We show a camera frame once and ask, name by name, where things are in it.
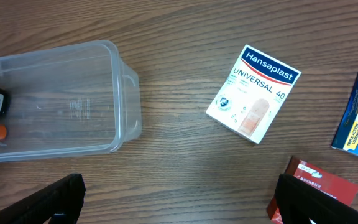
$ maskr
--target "wood grain surface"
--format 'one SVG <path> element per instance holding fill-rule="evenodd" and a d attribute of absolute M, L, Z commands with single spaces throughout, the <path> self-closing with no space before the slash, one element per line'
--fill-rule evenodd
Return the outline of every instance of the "wood grain surface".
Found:
<path fill-rule="evenodd" d="M 139 74 L 143 134 L 113 154 L 0 163 L 0 209 L 77 172 L 79 223 L 268 224 L 292 155 L 358 184 L 358 157 L 330 148 L 358 1 L 0 0 L 0 57 L 99 39 Z M 303 72 L 259 145 L 205 115 L 245 44 Z"/>

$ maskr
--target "plastic container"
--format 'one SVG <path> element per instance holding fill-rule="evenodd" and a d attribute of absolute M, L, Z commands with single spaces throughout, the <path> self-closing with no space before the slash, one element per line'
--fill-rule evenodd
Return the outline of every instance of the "plastic container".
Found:
<path fill-rule="evenodd" d="M 109 153 L 142 131 L 139 79 L 107 40 L 0 58 L 0 162 Z"/>

